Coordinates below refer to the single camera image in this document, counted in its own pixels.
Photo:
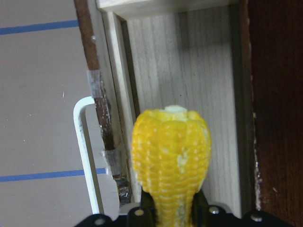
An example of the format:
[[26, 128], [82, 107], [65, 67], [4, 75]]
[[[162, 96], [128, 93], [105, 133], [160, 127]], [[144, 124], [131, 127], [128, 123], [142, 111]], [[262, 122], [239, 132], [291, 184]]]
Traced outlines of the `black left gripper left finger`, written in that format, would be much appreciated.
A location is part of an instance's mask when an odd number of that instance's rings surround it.
[[141, 208], [147, 212], [145, 215], [147, 217], [147, 224], [149, 227], [156, 226], [156, 209], [152, 196], [142, 190], [141, 193]]

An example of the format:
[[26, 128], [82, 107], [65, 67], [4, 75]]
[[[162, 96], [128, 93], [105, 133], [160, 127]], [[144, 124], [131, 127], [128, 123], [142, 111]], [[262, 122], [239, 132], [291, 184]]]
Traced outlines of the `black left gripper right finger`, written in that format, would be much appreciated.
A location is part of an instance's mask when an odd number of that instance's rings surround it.
[[208, 202], [202, 189], [194, 194], [191, 207], [191, 225], [193, 227], [207, 227], [208, 218]]

